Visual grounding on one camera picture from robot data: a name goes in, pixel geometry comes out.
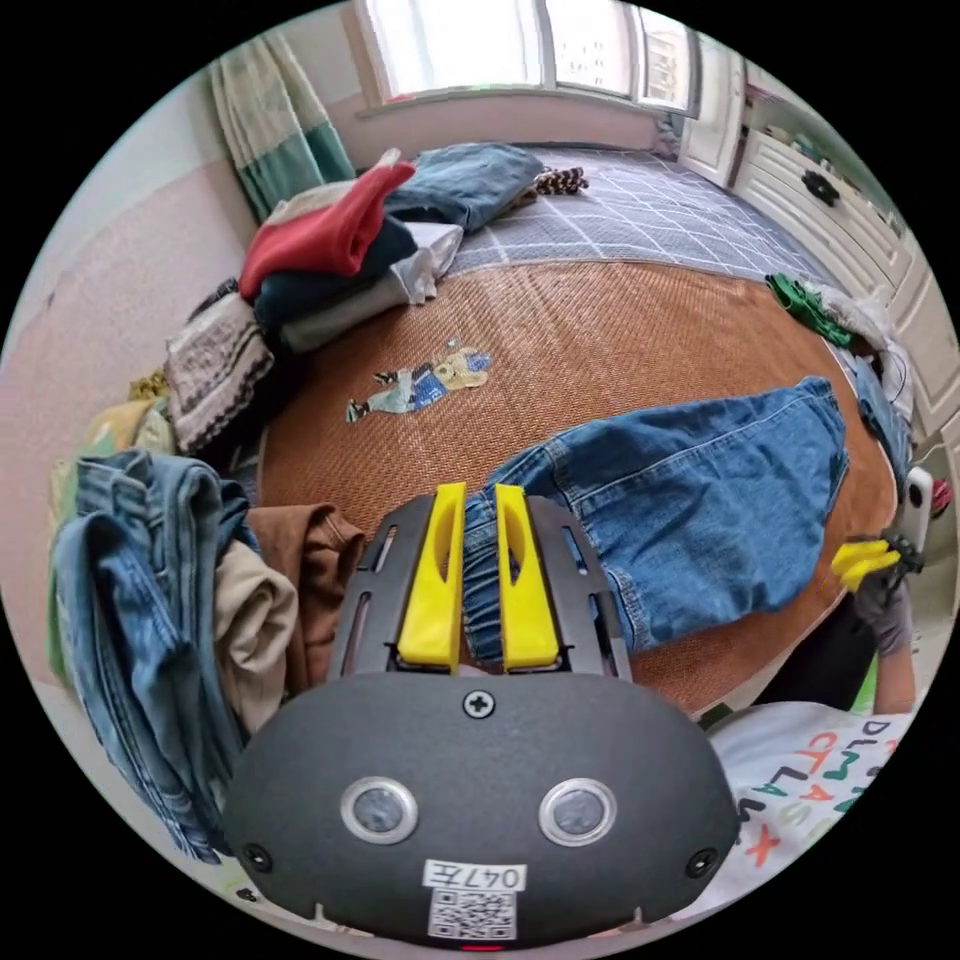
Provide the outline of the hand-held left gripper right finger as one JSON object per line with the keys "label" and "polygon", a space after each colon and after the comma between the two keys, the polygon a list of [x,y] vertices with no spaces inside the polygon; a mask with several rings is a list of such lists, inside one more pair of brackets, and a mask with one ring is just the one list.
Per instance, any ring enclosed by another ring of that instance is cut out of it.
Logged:
{"label": "hand-held left gripper right finger", "polygon": [[503,669],[551,668],[560,644],[526,493],[498,484],[495,505]]}

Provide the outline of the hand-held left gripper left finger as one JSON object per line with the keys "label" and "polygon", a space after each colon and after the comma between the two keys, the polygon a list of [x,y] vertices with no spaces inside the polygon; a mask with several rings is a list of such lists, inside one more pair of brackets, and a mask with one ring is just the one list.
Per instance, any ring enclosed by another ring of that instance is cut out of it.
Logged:
{"label": "hand-held left gripper left finger", "polygon": [[460,665],[467,484],[437,487],[397,642],[407,666],[455,673]]}

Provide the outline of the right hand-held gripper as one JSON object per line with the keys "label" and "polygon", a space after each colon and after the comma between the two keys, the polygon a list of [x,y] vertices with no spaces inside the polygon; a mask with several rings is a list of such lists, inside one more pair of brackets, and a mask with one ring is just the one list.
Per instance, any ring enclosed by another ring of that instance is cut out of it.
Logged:
{"label": "right hand-held gripper", "polygon": [[847,540],[837,549],[831,568],[838,569],[840,581],[851,594],[883,592],[893,582],[923,571],[923,547],[922,538],[889,527],[882,531],[880,539]]}

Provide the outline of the person's right hand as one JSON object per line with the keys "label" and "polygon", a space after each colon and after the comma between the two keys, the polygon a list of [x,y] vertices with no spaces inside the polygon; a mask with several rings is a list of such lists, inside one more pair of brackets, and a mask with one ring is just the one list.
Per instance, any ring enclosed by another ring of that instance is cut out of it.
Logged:
{"label": "person's right hand", "polygon": [[893,582],[883,592],[853,595],[855,637],[881,659],[909,653],[913,641],[913,611],[905,580]]}

